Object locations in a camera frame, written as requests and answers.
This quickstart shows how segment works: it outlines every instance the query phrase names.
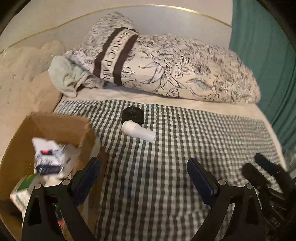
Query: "blue clamp pad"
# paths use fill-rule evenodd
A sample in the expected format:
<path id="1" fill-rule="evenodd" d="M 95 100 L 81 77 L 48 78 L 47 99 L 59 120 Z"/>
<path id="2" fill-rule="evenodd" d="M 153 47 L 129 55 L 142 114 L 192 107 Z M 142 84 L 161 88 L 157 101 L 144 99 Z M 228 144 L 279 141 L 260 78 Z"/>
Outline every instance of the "blue clamp pad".
<path id="1" fill-rule="evenodd" d="M 202 167 L 197 158 L 188 160 L 187 172 L 204 204 L 212 207 L 215 202 L 215 195 L 218 192 L 216 178 Z"/>

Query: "teal curtain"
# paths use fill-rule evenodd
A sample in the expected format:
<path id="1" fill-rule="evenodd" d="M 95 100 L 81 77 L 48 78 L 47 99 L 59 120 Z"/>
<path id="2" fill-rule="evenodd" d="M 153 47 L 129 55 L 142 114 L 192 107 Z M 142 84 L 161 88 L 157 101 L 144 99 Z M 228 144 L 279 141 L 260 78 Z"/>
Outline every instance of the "teal curtain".
<path id="1" fill-rule="evenodd" d="M 254 73 L 259 108 L 283 150 L 296 144 L 296 53 L 273 16 L 255 0 L 233 0 L 229 48 Z"/>

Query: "brown stripe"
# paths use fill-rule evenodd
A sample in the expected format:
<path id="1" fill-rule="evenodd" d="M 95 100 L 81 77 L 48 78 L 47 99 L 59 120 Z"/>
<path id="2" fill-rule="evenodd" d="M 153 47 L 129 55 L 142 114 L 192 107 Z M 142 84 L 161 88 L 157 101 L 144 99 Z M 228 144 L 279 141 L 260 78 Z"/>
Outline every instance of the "brown stripe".
<path id="1" fill-rule="evenodd" d="M 136 42 L 137 38 L 138 38 L 138 35 L 134 35 L 126 42 L 123 50 L 121 51 L 121 53 L 118 57 L 118 60 L 114 66 L 113 77 L 114 77 L 114 83 L 117 85 L 122 85 L 122 82 L 121 82 L 122 67 L 128 57 L 129 52 L 132 49 L 134 43 Z"/>
<path id="2" fill-rule="evenodd" d="M 94 71 L 93 74 L 97 77 L 100 77 L 101 74 L 101 62 L 106 54 L 107 49 L 109 48 L 110 44 L 112 43 L 113 39 L 119 34 L 122 30 L 126 28 L 121 27 L 115 29 L 115 31 L 109 36 L 107 41 L 103 45 L 102 52 L 100 52 L 94 60 Z"/>

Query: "black clamp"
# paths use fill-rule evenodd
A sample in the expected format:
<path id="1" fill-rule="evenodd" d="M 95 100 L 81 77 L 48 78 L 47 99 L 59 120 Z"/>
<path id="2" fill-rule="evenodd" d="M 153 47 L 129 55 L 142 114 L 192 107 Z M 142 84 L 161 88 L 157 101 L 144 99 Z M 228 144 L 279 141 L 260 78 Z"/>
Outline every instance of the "black clamp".
<path id="1" fill-rule="evenodd" d="M 50 187 L 36 184 L 24 218 L 22 241 L 65 241 L 53 204 L 59 204 L 74 241 L 95 241 L 77 206 L 84 203 L 100 169 L 99 159 L 93 157 L 71 180 Z"/>
<path id="2" fill-rule="evenodd" d="M 187 172 L 203 202 L 211 207 L 191 241 L 214 240 L 231 203 L 235 203 L 235 207 L 222 240 L 266 240 L 263 214 L 255 189 L 250 183 L 236 187 L 228 185 L 225 180 L 216 180 L 209 171 L 204 170 L 197 158 L 188 160 Z"/>
<path id="3" fill-rule="evenodd" d="M 251 164 L 242 168 L 243 176 L 259 191 L 259 200 L 267 226 L 267 235 L 273 240 L 293 240 L 296 236 L 296 186 L 290 175 L 271 163 L 260 153 L 255 162 L 274 176 L 283 193 L 271 188 L 271 183 Z"/>

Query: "metal rivet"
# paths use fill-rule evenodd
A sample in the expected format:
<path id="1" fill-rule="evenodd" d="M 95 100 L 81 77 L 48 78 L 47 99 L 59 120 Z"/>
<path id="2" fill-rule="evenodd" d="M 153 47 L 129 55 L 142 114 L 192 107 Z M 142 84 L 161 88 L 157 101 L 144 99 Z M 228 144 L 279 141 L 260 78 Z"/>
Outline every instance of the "metal rivet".
<path id="1" fill-rule="evenodd" d="M 65 186 L 68 185 L 69 183 L 70 183 L 69 179 L 63 180 L 63 182 L 62 182 L 62 184 L 65 185 Z"/>
<path id="2" fill-rule="evenodd" d="M 221 185 L 221 186 L 224 186 L 226 184 L 226 182 L 224 180 L 220 179 L 218 181 L 218 184 Z"/>
<path id="3" fill-rule="evenodd" d="M 253 185 L 252 185 L 252 184 L 250 184 L 250 183 L 248 183 L 248 184 L 246 185 L 246 187 L 247 187 L 247 189 L 250 189 L 250 190 L 252 190 L 252 189 L 253 189 Z"/>
<path id="4" fill-rule="evenodd" d="M 39 188 L 41 188 L 41 184 L 40 184 L 40 183 L 37 183 L 37 184 L 35 185 L 35 189 L 39 189 Z"/>

